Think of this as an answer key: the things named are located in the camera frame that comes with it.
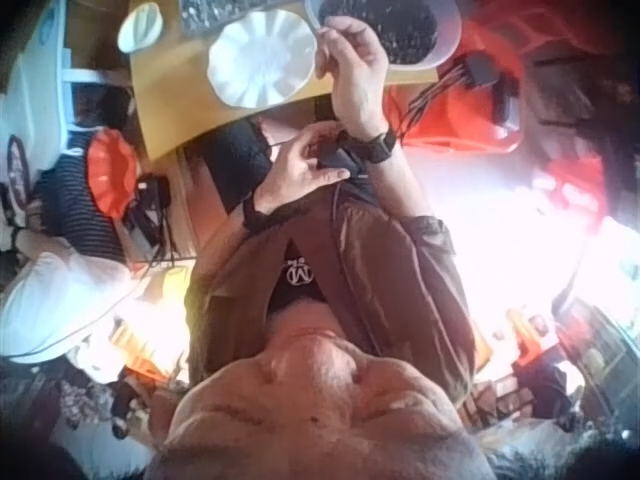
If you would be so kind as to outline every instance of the nose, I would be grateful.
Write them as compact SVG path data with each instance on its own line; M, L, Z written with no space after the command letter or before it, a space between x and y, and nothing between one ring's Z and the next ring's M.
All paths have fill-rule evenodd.
M320 390L349 387L358 374L352 354L321 335L304 336L275 349L267 368L274 382Z

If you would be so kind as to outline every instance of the hand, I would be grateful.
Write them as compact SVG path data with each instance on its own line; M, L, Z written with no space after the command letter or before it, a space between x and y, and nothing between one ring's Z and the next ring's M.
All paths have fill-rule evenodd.
M329 17L318 31L316 76L329 73L333 110L352 137L368 142L389 129L382 111L389 58L375 32L350 17Z
M340 129L338 122L314 123L285 143L267 178L255 191L253 200L256 210L269 215L276 208L294 202L317 188L349 178L346 169L318 170L318 159L313 156L318 143L334 140Z

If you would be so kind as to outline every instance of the man's right hand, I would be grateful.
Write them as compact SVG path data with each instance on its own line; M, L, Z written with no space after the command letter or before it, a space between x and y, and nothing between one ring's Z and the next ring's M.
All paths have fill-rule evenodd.
M382 111L389 59L375 32L350 17L329 17L318 31L316 75L329 73L333 110L349 135L368 142L386 133Z

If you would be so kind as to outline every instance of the wooden table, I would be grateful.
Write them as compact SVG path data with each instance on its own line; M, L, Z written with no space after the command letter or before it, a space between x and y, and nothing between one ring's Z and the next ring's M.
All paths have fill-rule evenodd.
M131 0L133 10L146 0ZM207 79L208 52L216 35L188 38L180 26L178 0L156 0L164 18L158 42L131 56L131 74L147 154L155 160L198 135L256 113L229 107ZM284 7L307 18L301 2ZM435 69L389 72L388 84L430 83ZM288 102L331 91L331 80L312 77Z

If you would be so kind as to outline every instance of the black wristwatch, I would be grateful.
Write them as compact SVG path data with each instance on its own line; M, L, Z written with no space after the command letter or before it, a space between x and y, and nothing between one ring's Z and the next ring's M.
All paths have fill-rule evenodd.
M265 215L262 212L256 210L256 204L253 200L253 192L242 202L242 213L244 215L244 221L242 224L244 228L251 233L259 233L264 230L267 225L269 215Z
M341 146L360 161L382 163L391 158L393 148L396 146L396 134L389 127L387 133L378 135L370 142L363 142L348 135Z

